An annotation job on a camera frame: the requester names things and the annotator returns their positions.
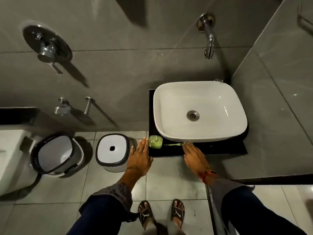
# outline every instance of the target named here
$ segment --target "red thread bracelet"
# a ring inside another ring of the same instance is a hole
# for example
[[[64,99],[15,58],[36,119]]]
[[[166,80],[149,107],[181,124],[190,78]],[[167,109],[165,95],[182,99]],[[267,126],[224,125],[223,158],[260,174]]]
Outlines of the red thread bracelet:
[[[203,174],[200,174],[200,178],[201,178],[201,180],[202,180],[202,182],[204,183],[204,184],[206,184],[206,182],[205,182],[205,178],[206,178],[206,176],[207,175],[211,175],[211,174],[216,174],[216,172],[215,171],[209,171],[209,172],[204,172]]]

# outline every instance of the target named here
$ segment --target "wall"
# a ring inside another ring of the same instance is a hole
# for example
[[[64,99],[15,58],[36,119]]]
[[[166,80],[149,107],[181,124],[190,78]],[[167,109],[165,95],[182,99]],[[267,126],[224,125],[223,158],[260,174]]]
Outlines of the wall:
[[[0,107],[35,106],[72,130],[148,130],[148,89],[231,76],[281,0],[0,0]],[[216,54],[195,23],[216,16]],[[42,23],[73,50],[58,75],[22,38]],[[56,116],[63,96],[71,115]],[[96,100],[89,117],[85,97]]]
[[[313,173],[313,35],[297,23],[301,1],[313,20],[313,0],[284,0],[232,77],[249,133],[248,155],[222,162],[230,178]]]

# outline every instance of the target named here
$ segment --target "hand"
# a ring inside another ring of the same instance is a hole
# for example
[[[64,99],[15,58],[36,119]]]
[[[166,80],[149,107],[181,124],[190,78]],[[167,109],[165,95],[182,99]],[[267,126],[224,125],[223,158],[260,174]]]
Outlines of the hand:
[[[134,147],[131,147],[131,152],[128,158],[127,170],[136,170],[139,176],[147,174],[151,167],[153,158],[149,157],[149,139],[143,138],[138,143],[136,152],[134,153]]]
[[[204,154],[196,146],[186,142],[182,149],[185,152],[184,159],[187,167],[198,177],[205,172],[212,171]]]

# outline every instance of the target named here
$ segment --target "green soap bottle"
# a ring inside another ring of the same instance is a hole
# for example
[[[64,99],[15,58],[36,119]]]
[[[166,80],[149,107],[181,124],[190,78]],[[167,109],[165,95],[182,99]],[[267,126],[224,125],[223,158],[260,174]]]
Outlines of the green soap bottle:
[[[149,146],[153,149],[160,149],[162,148],[163,138],[158,135],[151,135],[149,137]]]

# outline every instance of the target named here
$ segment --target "black bin rim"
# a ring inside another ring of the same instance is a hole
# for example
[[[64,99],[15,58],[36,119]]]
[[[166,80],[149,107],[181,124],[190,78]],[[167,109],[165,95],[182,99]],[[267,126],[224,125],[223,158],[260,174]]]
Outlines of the black bin rim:
[[[119,136],[124,137],[125,140],[126,140],[126,152],[125,152],[125,155],[124,155],[123,159],[120,160],[119,162],[105,163],[105,162],[101,162],[101,161],[99,160],[99,158],[98,158],[98,147],[99,147],[99,144],[100,144],[101,140],[102,140],[104,137],[110,136],[110,135],[119,135]],[[110,133],[110,134],[106,134],[106,135],[102,136],[102,137],[99,139],[98,143],[97,143],[97,147],[96,147],[96,161],[97,161],[97,163],[98,163],[99,165],[105,166],[105,167],[116,167],[116,166],[120,166],[120,165],[124,164],[125,162],[127,162],[128,156],[129,156],[129,151],[130,151],[130,150],[129,150],[129,138],[128,138],[126,135],[121,134],[121,133]]]
[[[67,136],[69,138],[69,140],[70,140],[70,142],[72,144],[72,152],[71,152],[70,156],[63,163],[61,163],[57,167],[53,168],[52,170],[45,171],[45,170],[42,169],[42,167],[39,164],[38,153],[39,153],[40,149],[43,146],[45,146],[47,143],[49,143],[53,139],[58,138],[60,136]],[[44,138],[43,140],[41,140],[39,143],[37,143],[34,146],[32,152],[30,154],[31,165],[32,165],[32,167],[34,168],[34,170],[37,173],[39,173],[39,174],[49,174],[49,173],[57,170],[61,166],[63,166],[65,163],[67,163],[72,158],[72,156],[74,155],[74,147],[75,147],[75,142],[73,141],[72,137],[68,133],[66,133],[66,132],[58,132],[58,133],[50,134],[49,136],[47,136],[46,138]]]

